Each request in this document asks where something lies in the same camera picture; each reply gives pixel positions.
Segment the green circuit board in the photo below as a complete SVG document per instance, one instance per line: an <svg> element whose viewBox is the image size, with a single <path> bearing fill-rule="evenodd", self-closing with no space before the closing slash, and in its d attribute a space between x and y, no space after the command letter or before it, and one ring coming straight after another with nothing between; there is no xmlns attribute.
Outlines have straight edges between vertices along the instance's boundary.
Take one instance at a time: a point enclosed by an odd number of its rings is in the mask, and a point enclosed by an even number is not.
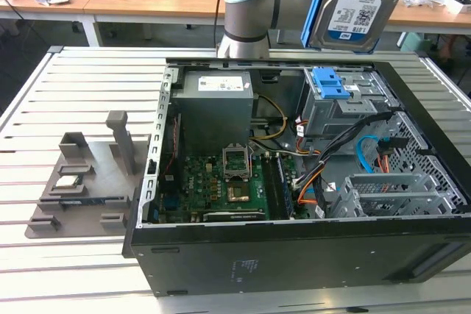
<svg viewBox="0 0 471 314"><path fill-rule="evenodd" d="M163 195L158 200L158 222L201 222L208 212L264 213L269 220L266 188L263 180L262 157L251 158L252 177L224 178L222 155L187 156L183 163L181 191ZM244 169L244 155L234 155L227 160L230 170ZM290 180L295 175L294 161L283 159L284 173Z"/></svg>

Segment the floor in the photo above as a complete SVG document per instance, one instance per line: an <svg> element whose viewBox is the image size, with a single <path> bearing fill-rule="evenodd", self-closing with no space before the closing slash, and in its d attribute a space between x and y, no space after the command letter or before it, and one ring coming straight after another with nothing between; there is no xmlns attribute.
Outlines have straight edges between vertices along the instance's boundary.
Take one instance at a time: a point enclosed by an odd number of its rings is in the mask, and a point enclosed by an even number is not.
<svg viewBox="0 0 471 314"><path fill-rule="evenodd" d="M32 30L48 43L46 45ZM72 31L69 22L28 21L19 23L20 35L13 37L3 34L0 37L0 113L15 97L21 86L33 72L36 65L46 53L49 45L86 46L87 40L83 31ZM132 46L132 47L186 47L211 48L213 47L213 27L193 26L186 29L182 25L152 25L152 40L144 40L142 25L140 24L100 24L105 46ZM216 31L218 39L222 37L223 28L219 26ZM270 38L274 48L297 49L301 48L300 34L296 31L287 31L286 44L276 44L276 31L270 31ZM397 51L396 47L399 33L385 32L380 39L377 50ZM453 49L455 65L453 70L447 72L454 81L461 81L461 89L465 93L471 91L470 57L466 55L467 42L459 39Z"/></svg>

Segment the blue cable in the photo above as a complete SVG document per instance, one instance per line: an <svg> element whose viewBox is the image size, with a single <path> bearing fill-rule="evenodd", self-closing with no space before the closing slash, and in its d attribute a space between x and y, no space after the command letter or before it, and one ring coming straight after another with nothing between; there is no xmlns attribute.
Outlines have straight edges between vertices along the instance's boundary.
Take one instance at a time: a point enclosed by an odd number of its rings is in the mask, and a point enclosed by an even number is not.
<svg viewBox="0 0 471 314"><path fill-rule="evenodd" d="M366 139L373 139L374 141L377 141L377 142L380 139L378 138L378 136L375 136L375 135L365 135L356 143L356 154L358 156L358 159L360 160L361 165L365 168L365 170L368 173L373 173L372 168L369 166L368 162L366 161L365 156L363 155L363 152L361 151L361 143L363 142L363 140L366 140Z"/></svg>

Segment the motherboard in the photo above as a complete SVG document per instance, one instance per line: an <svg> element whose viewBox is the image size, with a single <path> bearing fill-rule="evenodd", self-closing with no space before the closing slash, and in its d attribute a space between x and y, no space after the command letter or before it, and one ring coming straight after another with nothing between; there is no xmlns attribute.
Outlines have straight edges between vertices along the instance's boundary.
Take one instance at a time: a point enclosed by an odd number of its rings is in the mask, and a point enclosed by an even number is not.
<svg viewBox="0 0 471 314"><path fill-rule="evenodd" d="M289 185L296 177L291 157L238 152L185 157L176 183L180 187L160 193L150 205L150 221L263 221L291 216Z"/></svg>

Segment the metal workbench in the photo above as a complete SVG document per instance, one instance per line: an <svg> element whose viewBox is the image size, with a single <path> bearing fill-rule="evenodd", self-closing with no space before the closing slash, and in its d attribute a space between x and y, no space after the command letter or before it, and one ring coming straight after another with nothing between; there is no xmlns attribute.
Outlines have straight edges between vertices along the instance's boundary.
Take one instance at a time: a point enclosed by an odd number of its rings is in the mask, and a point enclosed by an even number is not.
<svg viewBox="0 0 471 314"><path fill-rule="evenodd" d="M128 130L151 129L166 57L201 49L64 48L48 53L0 118L0 313L470 313L471 255L423 284L157 299L123 237L28 239L26 222L59 157L64 132L112 140L108 110L127 110ZM272 51L273 58L365 61L344 52ZM471 163L471 102L428 59L380 51ZM322 259L312 266L322 266Z"/></svg>

